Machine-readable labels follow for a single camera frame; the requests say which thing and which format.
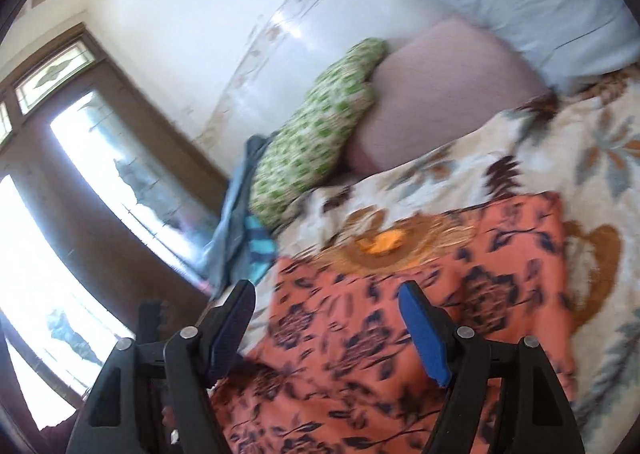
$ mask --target blue cloth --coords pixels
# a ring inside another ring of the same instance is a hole
[[[249,211],[255,169],[271,140],[252,136],[244,144],[244,158],[226,190],[220,224],[205,247],[204,271],[213,298],[239,280],[248,279],[256,286],[275,261],[275,242]]]

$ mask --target glass door panel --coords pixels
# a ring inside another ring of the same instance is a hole
[[[0,309],[44,364],[82,395],[115,343],[132,333],[55,254],[10,176],[0,182],[0,204]]]
[[[22,395],[38,428],[57,425],[71,416],[76,410],[29,367],[9,342],[6,345]]]
[[[209,293],[205,248],[218,218],[127,129],[98,92],[66,108],[51,129],[105,205],[166,264]]]

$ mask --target metal screw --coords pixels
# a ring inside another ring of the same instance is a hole
[[[461,339],[472,339],[476,335],[476,332],[469,326],[460,326],[457,333]]]
[[[116,349],[118,351],[126,351],[133,344],[133,340],[131,339],[120,339],[116,342]]]
[[[187,326],[180,330],[180,336],[183,339],[192,339],[198,334],[198,328],[196,326]]]
[[[534,336],[524,337],[524,345],[527,348],[535,349],[540,345],[540,341]]]

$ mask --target green patterned pillow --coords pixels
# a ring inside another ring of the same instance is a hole
[[[275,228],[287,206],[334,168],[360,117],[375,100],[367,79],[386,55],[368,38],[322,73],[304,104],[282,127],[255,171],[250,209]]]

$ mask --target orange object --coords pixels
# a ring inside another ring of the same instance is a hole
[[[425,374],[400,315],[398,287],[406,280],[487,338],[537,336],[571,399],[558,195],[516,196],[451,214],[464,214],[470,238],[419,268],[342,274],[280,260],[268,334],[212,396],[234,452],[422,449],[445,392]],[[398,236],[372,243],[393,245]],[[498,387],[497,380],[488,387],[475,454],[488,448]]]
[[[402,246],[406,232],[404,230],[387,230],[379,233],[373,240],[360,239],[356,242],[366,254],[379,255],[397,250]]]

